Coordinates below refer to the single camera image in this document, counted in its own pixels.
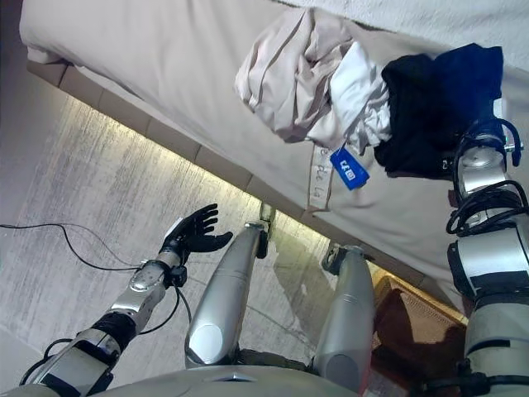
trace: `mattress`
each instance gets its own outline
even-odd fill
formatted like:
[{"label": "mattress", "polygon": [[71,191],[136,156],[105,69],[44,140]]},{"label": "mattress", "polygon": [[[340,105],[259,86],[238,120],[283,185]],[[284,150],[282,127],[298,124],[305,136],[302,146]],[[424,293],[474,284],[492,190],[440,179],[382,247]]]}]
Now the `mattress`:
[{"label": "mattress", "polygon": [[[239,101],[232,86],[254,39],[287,6],[267,0],[25,0],[21,38],[30,60],[66,59],[152,116],[307,207],[312,143],[285,144]],[[372,28],[357,39],[381,65],[447,48]],[[506,68],[508,118],[527,141],[529,74]],[[512,175],[529,185],[529,162]],[[329,211],[316,216],[453,289],[445,225],[451,184],[389,178],[372,150],[369,182],[349,191],[333,176]]]}]

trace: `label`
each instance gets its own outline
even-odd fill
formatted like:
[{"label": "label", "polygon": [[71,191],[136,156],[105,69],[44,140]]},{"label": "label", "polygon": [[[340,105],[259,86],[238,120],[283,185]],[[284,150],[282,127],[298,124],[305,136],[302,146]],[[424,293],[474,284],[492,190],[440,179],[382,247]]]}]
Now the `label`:
[{"label": "label", "polygon": [[331,163],[349,190],[362,186],[369,179],[367,171],[345,146],[331,155]]},{"label": "label", "polygon": [[173,230],[183,221],[183,218],[178,218],[176,221],[174,221],[174,223],[171,225],[171,227],[169,228],[169,230],[165,233],[165,236],[164,238],[167,238],[167,236],[169,234],[171,234],[173,232]]},{"label": "label", "polygon": [[331,192],[331,151],[314,145],[308,186],[309,210],[325,210]]}]

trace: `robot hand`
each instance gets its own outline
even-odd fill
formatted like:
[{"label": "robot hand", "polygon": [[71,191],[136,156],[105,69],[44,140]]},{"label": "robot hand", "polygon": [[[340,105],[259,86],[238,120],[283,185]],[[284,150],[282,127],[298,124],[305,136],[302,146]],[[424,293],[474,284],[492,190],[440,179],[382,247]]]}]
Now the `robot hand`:
[{"label": "robot hand", "polygon": [[217,223],[217,205],[210,204],[187,218],[177,222],[164,240],[160,252],[172,251],[180,258],[180,265],[184,265],[191,252],[213,252],[223,248],[233,237],[233,233],[226,232],[218,236],[211,236]]}]

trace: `white cloth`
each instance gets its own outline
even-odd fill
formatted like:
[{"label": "white cloth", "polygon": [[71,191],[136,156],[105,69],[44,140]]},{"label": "white cloth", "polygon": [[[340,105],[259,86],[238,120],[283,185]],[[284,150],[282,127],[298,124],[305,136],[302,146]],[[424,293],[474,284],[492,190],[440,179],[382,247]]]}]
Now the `white cloth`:
[{"label": "white cloth", "polygon": [[276,0],[319,7],[368,26],[456,48],[500,45],[505,64],[529,70],[527,0]]},{"label": "white cloth", "polygon": [[388,88],[358,42],[347,51],[330,85],[340,132],[357,153],[391,137]]}]

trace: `robot leg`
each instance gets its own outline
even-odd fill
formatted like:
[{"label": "robot leg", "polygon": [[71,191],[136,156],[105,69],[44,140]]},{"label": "robot leg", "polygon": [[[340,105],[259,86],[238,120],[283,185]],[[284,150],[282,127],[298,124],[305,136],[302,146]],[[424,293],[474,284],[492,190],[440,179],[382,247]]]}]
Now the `robot leg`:
[{"label": "robot leg", "polygon": [[268,223],[247,223],[207,284],[185,340],[185,365],[235,360],[255,258],[266,256]]},{"label": "robot leg", "polygon": [[359,247],[335,248],[323,267],[338,274],[336,292],[313,359],[319,376],[361,394],[371,357],[374,290]]}]

